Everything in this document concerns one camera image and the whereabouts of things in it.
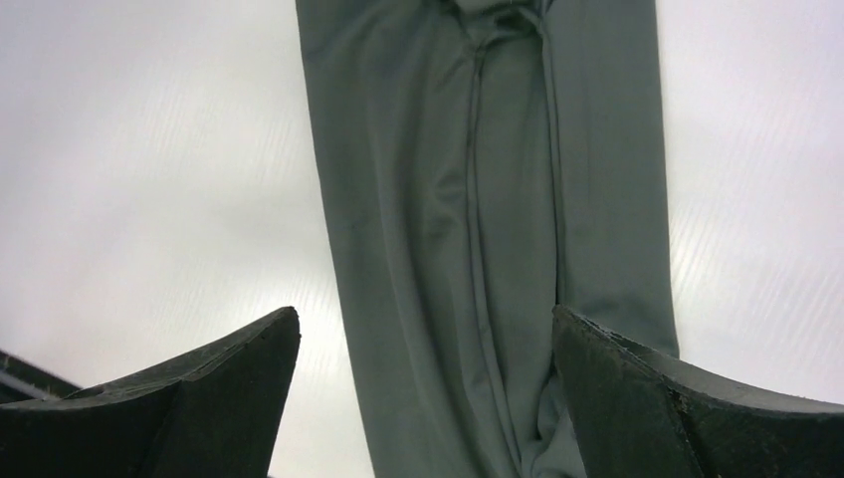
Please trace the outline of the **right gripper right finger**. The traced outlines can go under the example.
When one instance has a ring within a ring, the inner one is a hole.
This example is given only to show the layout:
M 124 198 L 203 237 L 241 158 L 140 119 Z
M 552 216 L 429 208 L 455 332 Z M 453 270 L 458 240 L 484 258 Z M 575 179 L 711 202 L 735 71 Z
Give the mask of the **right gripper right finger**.
M 554 312 L 553 352 L 590 477 L 839 477 L 843 408 L 712 373 Z

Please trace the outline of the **dark grey t-shirt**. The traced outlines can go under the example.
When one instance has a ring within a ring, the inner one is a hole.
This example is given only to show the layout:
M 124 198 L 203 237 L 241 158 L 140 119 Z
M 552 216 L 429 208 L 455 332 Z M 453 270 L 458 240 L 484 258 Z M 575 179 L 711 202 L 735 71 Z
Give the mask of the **dark grey t-shirt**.
M 375 475 L 582 476 L 554 306 L 678 350 L 655 3 L 297 14 Z

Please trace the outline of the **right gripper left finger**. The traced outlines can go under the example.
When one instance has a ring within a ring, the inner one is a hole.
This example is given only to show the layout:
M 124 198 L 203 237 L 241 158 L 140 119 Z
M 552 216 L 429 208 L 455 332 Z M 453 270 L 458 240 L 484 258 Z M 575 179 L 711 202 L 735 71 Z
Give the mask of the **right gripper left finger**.
M 55 400 L 1 403 L 5 477 L 264 477 L 301 342 L 284 307 Z

